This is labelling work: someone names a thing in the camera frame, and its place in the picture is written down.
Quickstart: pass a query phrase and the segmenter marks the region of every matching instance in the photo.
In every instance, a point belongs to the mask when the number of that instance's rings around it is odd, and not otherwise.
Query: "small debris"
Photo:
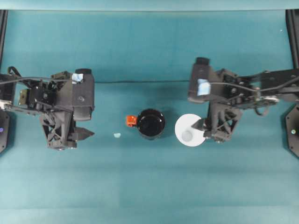
[[[114,137],[115,137],[116,139],[119,139],[119,138],[121,137],[121,134],[120,134],[120,133],[114,133],[113,135],[114,135]]]

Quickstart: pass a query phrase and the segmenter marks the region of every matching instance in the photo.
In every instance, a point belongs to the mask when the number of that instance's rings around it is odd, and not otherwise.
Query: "white saucer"
[[[185,146],[195,147],[205,141],[204,132],[191,127],[199,119],[200,116],[188,113],[177,120],[174,131],[177,139]]]

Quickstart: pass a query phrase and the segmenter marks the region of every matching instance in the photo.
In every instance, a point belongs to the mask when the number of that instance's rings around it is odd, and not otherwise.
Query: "black cable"
[[[44,78],[44,77],[22,77],[22,78],[17,78],[17,79],[14,79],[14,80],[2,81],[2,82],[0,82],[0,85],[9,84],[9,83],[16,83],[16,82],[24,81],[24,80],[48,80],[48,81],[53,81],[53,82],[72,81],[72,82],[77,83],[77,81],[74,81],[74,80],[71,80],[71,79],[54,79],[54,78]]]
[[[210,84],[229,85],[229,86],[233,86],[233,87],[236,87],[236,88],[239,88],[239,89],[244,89],[244,90],[251,91],[251,92],[265,92],[265,91],[272,91],[272,90],[282,89],[282,88],[284,88],[284,87],[286,87],[286,86],[288,86],[292,83],[295,83],[297,81],[299,81],[299,77],[293,78],[290,81],[287,81],[287,82],[285,82],[281,85],[274,86],[274,87],[271,87],[271,88],[261,89],[261,90],[254,90],[254,89],[251,89],[251,88],[248,88],[248,87],[245,87],[245,86],[242,86],[242,85],[238,85],[238,84],[233,84],[233,83],[210,82]]]
[[[189,82],[189,80],[157,80],[157,81],[133,81],[133,80],[123,80],[123,81],[103,81],[95,82],[99,84],[121,84],[121,83],[181,83]]]

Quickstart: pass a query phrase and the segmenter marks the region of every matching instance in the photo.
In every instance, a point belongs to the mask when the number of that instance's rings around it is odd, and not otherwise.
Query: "screw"
[[[231,92],[232,94],[234,94],[234,93],[237,92],[237,89],[236,89],[236,88],[233,88],[230,92]]]
[[[43,98],[47,99],[48,98],[48,94],[46,92],[43,93]]]
[[[80,100],[81,102],[84,102],[85,99],[84,99],[83,96],[79,96],[79,97],[78,97],[78,100]]]

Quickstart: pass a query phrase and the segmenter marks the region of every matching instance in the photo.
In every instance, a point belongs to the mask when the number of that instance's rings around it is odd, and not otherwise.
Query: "teal table surface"
[[[66,11],[225,11],[298,8],[297,0],[1,0],[1,9]]]
[[[84,13],[10,11],[1,72],[23,76],[88,67],[96,78],[95,132],[78,149],[48,149],[38,118],[12,114],[0,155],[0,224],[299,222],[299,159],[283,123],[245,111],[230,142],[186,147],[179,116],[207,114],[187,101],[195,57],[240,75],[291,69],[284,11]],[[101,84],[100,81],[165,80]],[[148,141],[125,117],[156,108],[161,138]]]

